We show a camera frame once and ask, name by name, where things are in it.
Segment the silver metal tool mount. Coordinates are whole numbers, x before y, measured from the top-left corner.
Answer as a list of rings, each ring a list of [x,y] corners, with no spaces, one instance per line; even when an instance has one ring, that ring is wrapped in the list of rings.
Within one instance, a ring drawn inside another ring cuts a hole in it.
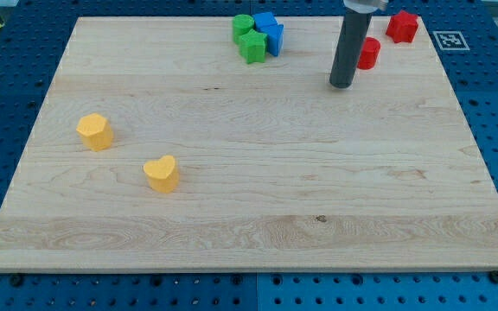
[[[372,14],[376,10],[384,11],[389,4],[388,0],[343,0],[346,8],[360,14]]]

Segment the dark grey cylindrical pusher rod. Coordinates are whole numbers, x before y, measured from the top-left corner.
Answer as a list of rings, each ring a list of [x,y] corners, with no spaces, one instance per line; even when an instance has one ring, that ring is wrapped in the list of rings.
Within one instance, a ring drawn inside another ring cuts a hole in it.
[[[372,13],[346,9],[329,76],[332,86],[346,89],[352,85],[371,18]]]

